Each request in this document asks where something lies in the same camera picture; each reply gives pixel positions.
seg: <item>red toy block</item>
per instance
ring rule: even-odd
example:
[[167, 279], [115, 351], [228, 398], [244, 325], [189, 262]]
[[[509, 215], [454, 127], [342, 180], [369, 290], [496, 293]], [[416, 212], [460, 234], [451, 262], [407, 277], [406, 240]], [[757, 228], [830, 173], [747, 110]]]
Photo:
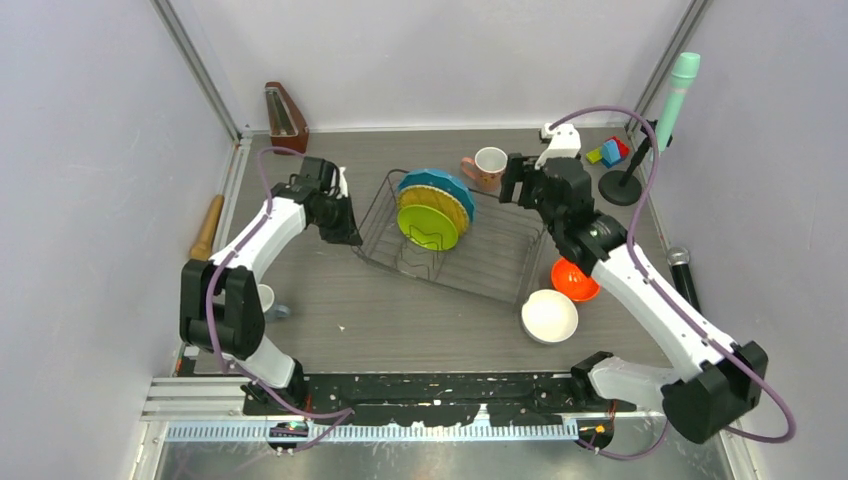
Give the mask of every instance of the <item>red toy block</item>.
[[615, 144], [618, 145], [618, 153], [621, 154], [622, 159], [625, 159], [628, 155], [630, 155], [630, 149], [627, 148], [627, 145], [619, 140], [618, 137], [608, 138], [607, 141], [609, 140], [615, 140]]

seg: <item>wooden table surface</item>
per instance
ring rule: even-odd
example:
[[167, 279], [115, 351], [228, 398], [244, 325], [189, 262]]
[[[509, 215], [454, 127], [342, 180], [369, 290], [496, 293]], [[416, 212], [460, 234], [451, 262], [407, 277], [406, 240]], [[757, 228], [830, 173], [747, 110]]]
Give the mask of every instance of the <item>wooden table surface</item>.
[[[580, 133], [589, 148], [613, 134], [625, 138], [622, 129], [582, 129]], [[254, 137], [252, 153], [269, 144], [267, 136]], [[459, 160], [485, 146], [528, 155], [544, 150], [534, 130], [474, 130], [313, 134], [309, 154], [348, 167], [346, 177], [359, 220], [390, 169], [433, 167], [461, 176]], [[268, 155], [264, 165], [273, 185], [298, 171], [300, 161]], [[585, 165], [595, 183], [596, 208], [626, 226], [632, 207], [606, 202], [596, 185], [606, 169], [600, 164]], [[256, 215], [263, 199], [251, 155], [229, 239]], [[658, 270], [667, 272], [649, 209], [637, 226], [636, 238]], [[547, 235], [544, 240], [539, 260], [543, 272], [558, 258]], [[550, 288], [544, 275], [538, 281], [538, 288]], [[599, 350], [628, 361], [668, 365], [653, 339], [606, 292], [578, 306], [574, 336], [558, 345], [541, 345], [524, 333], [509, 305], [377, 269], [349, 247], [322, 242], [315, 227], [283, 250], [261, 283], [270, 285], [278, 301], [293, 311], [290, 318], [269, 324], [266, 335], [300, 360], [307, 372], [559, 371]], [[211, 355], [202, 354], [197, 371], [214, 370]]]

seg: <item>black microphone stand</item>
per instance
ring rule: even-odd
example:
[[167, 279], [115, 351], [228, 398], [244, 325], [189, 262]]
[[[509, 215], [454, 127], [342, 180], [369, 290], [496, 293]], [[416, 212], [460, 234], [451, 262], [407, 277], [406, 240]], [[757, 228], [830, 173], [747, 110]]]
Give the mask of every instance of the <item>black microphone stand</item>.
[[[651, 128], [656, 130], [656, 120], [652, 120], [648, 123], [651, 125]], [[630, 165], [627, 167], [627, 170], [613, 170], [607, 172], [598, 182], [598, 191], [601, 192], [601, 196], [613, 205], [633, 205], [637, 200], [639, 200], [639, 196], [642, 195], [642, 184], [639, 182], [638, 178], [633, 178], [633, 174], [636, 173], [636, 169], [639, 168], [639, 165], [642, 164], [642, 161], [645, 159], [648, 151], [651, 150], [651, 141], [648, 138], [648, 132], [645, 131], [644, 127], [641, 128], [641, 131], [645, 134], [645, 138], [642, 140], [642, 143], [639, 144], [639, 148], [630, 159]], [[672, 138], [673, 137], [669, 137], [668, 145], [671, 145]]]

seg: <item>white mug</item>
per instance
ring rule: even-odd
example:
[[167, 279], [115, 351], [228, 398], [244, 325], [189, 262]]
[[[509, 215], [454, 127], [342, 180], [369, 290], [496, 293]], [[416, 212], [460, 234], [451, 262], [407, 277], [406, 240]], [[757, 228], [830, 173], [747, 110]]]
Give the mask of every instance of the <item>white mug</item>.
[[474, 158], [462, 159], [460, 168], [468, 175], [477, 188], [484, 192], [497, 190], [501, 186], [501, 177], [506, 170], [507, 154], [497, 147], [481, 148]]
[[273, 288], [260, 283], [256, 286], [256, 290], [259, 292], [259, 305], [262, 307], [262, 314], [265, 315], [265, 322], [273, 322], [291, 315], [289, 307], [277, 304]]

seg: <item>microphone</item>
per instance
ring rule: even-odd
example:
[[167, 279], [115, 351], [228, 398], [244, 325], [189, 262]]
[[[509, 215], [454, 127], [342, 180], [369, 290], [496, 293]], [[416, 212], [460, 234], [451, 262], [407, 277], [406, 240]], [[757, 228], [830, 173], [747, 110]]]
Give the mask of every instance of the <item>microphone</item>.
[[668, 92], [668, 97], [665, 100], [662, 116], [657, 123], [657, 143], [660, 147], [660, 153], [665, 151], [668, 146], [668, 139], [671, 137], [671, 131], [674, 129], [674, 123], [677, 122], [677, 116], [680, 114], [680, 109], [683, 107], [683, 100], [686, 98], [686, 92], [698, 76], [698, 68], [701, 66], [701, 56], [697, 53], [683, 52], [674, 63], [674, 68], [671, 70], [671, 89]]
[[666, 252], [666, 260], [671, 269], [674, 289], [692, 308], [700, 312], [701, 304], [698, 302], [698, 294], [695, 293], [695, 281], [692, 280], [692, 272], [689, 270], [689, 251], [683, 247], [671, 247]]

